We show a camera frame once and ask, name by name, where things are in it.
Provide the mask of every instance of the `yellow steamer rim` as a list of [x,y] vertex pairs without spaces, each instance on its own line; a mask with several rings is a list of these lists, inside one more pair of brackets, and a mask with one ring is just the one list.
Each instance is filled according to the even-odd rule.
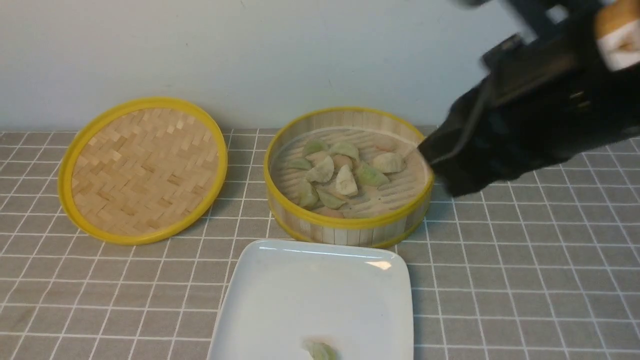
[[119,245],[169,238],[198,220],[227,174],[220,128],[202,109],[167,97],[108,110],[78,133],[60,165],[71,221]]
[[[269,207],[275,220],[292,238],[300,241],[388,248],[404,240],[420,226],[429,208],[434,177],[426,164],[426,183],[418,195],[400,208],[375,217],[333,218],[320,215],[301,208],[278,189],[272,178],[271,165],[279,152],[310,132],[328,128],[394,133],[405,140],[414,139],[411,142],[415,142],[416,147],[424,139],[424,135],[409,122],[369,108],[327,108],[296,118],[278,131],[264,157]],[[323,235],[328,233],[330,239],[327,241]],[[375,240],[381,237],[384,238],[383,241]]]

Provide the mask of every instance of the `white plate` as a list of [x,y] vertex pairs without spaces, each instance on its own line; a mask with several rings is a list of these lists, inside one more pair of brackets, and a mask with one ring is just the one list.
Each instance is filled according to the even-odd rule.
[[261,240],[240,256],[210,360],[309,360],[302,341],[340,360],[413,360],[409,273],[385,250]]

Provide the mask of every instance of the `woven bamboo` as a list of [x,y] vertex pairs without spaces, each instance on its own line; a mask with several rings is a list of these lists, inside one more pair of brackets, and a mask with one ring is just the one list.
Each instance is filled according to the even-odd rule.
[[170,108],[130,112],[103,127],[80,152],[73,201],[101,231],[156,233],[203,202],[218,162],[211,130],[196,117]]
[[[389,174],[390,184],[379,188],[359,186],[358,195],[347,198],[340,208],[345,218],[322,216],[316,209],[302,209],[297,185],[306,172],[289,169],[286,164],[301,157],[304,144],[319,138],[329,145],[349,142],[357,146],[361,161],[371,160],[383,151],[376,148],[381,138],[392,139],[394,150],[404,157],[406,169]],[[278,223],[299,240],[388,247],[407,237],[424,218],[428,209],[433,175],[416,146],[424,137],[409,123],[380,111],[338,108],[305,115],[282,129],[267,151],[265,178],[269,206]],[[317,184],[329,192],[335,181]]]

